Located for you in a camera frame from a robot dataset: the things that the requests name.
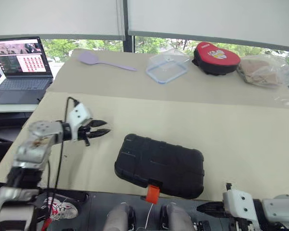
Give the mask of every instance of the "laptop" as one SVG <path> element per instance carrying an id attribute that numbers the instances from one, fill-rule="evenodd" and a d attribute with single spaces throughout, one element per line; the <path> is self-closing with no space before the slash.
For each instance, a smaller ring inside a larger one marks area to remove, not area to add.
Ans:
<path id="1" fill-rule="evenodd" d="M 0 104 L 38 104 L 53 81 L 39 37 L 0 39 Z"/>

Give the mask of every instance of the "laptop screen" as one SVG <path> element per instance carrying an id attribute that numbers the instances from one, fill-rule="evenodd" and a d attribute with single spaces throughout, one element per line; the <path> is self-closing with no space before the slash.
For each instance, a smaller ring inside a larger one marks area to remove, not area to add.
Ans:
<path id="1" fill-rule="evenodd" d="M 6 77 L 52 74 L 39 37 L 0 39 L 0 67 Z"/>

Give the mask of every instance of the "plastic container lid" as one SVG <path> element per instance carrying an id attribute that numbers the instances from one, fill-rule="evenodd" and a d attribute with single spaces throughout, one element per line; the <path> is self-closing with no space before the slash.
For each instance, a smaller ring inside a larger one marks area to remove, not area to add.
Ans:
<path id="1" fill-rule="evenodd" d="M 185 53 L 171 49 L 151 57 L 146 73 L 157 83 L 165 84 L 187 72 L 189 59 Z"/>

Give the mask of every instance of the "sneaker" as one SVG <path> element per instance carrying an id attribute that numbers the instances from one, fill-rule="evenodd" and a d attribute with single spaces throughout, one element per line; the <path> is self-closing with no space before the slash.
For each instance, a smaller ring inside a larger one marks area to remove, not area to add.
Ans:
<path id="1" fill-rule="evenodd" d="M 48 208 L 50 207 L 52 203 L 52 197 L 48 197 L 48 203 L 47 199 L 44 200 L 44 205 L 42 206 L 42 209 L 45 208 L 48 204 Z M 52 220 L 60 220 L 60 219 L 73 219 L 78 216 L 78 210 L 76 207 L 69 202 L 61 202 L 58 199 L 54 198 L 53 200 L 53 207 L 52 212 L 50 215 L 50 218 Z"/>

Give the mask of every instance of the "purple spatula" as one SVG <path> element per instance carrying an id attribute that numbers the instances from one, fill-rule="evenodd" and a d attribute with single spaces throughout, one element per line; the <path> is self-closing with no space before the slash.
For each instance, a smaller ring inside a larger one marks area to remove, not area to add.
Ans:
<path id="1" fill-rule="evenodd" d="M 81 53 L 80 56 L 78 57 L 78 60 L 81 61 L 82 63 L 88 64 L 88 65 L 107 64 L 107 65 L 116 66 L 116 67 L 119 67 L 119 68 L 122 68 L 125 70 L 129 70 L 129 71 L 137 71 L 136 68 L 133 68 L 130 66 L 124 66 L 124 65 L 112 64 L 109 62 L 98 61 L 98 57 L 89 51 L 85 51 L 85 52 Z"/>

